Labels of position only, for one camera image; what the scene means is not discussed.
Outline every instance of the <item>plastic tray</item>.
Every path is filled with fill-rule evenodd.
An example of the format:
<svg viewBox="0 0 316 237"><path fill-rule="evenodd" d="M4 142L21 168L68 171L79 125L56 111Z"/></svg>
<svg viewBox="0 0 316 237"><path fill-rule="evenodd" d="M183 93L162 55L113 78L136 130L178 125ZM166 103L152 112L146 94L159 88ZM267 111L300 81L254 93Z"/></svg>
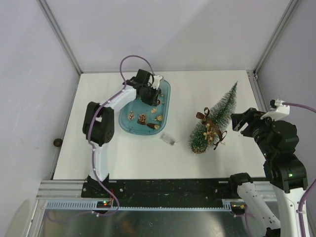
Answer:
<svg viewBox="0 0 316 237"><path fill-rule="evenodd" d="M124 131L136 135L155 135L163 130L167 123L171 87L170 84L164 80L160 84L159 88L161 89L163 96L158 96L158 99L160 100L160 104L158 106L149 106L143 103L140 99L136 99L121 109L118 122ZM153 108L156 108L157 112L152 113ZM131 114L131 111L133 112L135 118L129 120L128 116ZM145 114L147 116L147 123L159 124L160 128L154 130L146 125L138 124L137 120L140 114ZM161 122L154 120L158 115L162 115Z"/></svg>

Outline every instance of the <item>table surface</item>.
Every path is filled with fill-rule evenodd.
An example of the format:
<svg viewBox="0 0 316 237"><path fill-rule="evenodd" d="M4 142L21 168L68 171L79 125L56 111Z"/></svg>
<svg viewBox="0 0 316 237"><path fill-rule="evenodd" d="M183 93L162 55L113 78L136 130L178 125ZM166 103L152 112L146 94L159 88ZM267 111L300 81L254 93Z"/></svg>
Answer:
<svg viewBox="0 0 316 237"><path fill-rule="evenodd" d="M240 172L264 177L265 161L251 138L233 132L231 124L225 145L205 154L192 153L188 137L198 119L197 112L211 108L236 81L236 113L257 108L246 71L157 72L171 85L167 124L153 136L129 134L120 127L115 115L115 134L108 146L110 179L223 178ZM127 79L136 73L125 73ZM91 146L82 133L86 106L103 102L122 87L119 73L82 74L54 179L85 179L91 166ZM178 141L170 146L160 139L167 133Z"/></svg>

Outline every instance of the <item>black round knob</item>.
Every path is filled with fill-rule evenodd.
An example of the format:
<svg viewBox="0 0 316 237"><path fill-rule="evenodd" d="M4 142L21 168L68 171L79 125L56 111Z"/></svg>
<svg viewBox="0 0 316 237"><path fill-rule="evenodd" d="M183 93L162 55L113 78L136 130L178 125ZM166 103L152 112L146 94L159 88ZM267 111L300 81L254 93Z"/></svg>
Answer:
<svg viewBox="0 0 316 237"><path fill-rule="evenodd" d="M63 140L60 139L60 138L57 138L57 139L54 140L53 144L56 147L61 147L61 145L63 144Z"/></svg>

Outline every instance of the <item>green christmas tree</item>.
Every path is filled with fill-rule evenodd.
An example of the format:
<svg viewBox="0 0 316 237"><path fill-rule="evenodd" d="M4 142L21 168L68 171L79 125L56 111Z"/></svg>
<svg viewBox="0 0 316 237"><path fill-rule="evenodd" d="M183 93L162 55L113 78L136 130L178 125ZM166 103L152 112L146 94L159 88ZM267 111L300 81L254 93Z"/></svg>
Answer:
<svg viewBox="0 0 316 237"><path fill-rule="evenodd" d="M215 125L223 132L231 122L231 114L235 112L236 108L236 95L237 95L237 82L227 92L223 98L217 102L213 108L210 109L209 116ZM190 135L189 143L192 151L196 154L206 152L209 146L208 140L205 139L204 133L207 131L207 127L204 126L201 121L195 126L193 132ZM219 140L218 136L215 137L214 143Z"/></svg>

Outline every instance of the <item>white wall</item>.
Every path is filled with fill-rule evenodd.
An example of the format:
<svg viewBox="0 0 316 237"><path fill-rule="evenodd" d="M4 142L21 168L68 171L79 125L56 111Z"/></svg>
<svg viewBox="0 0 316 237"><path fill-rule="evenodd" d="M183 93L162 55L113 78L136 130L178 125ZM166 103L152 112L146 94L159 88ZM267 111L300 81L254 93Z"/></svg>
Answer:
<svg viewBox="0 0 316 237"><path fill-rule="evenodd" d="M47 2L80 68L117 72L254 69L290 0Z"/></svg>
<svg viewBox="0 0 316 237"><path fill-rule="evenodd" d="M27 219L57 151L78 75L35 0L0 2L0 236ZM18 222L11 231L24 228Z"/></svg>
<svg viewBox="0 0 316 237"><path fill-rule="evenodd" d="M300 3L279 42L259 73L267 100L282 98L287 102L316 108L316 1ZM300 142L296 155L307 169L309 184L316 178L316 115L291 108L287 120L297 126ZM316 190L308 205L316 221Z"/></svg>

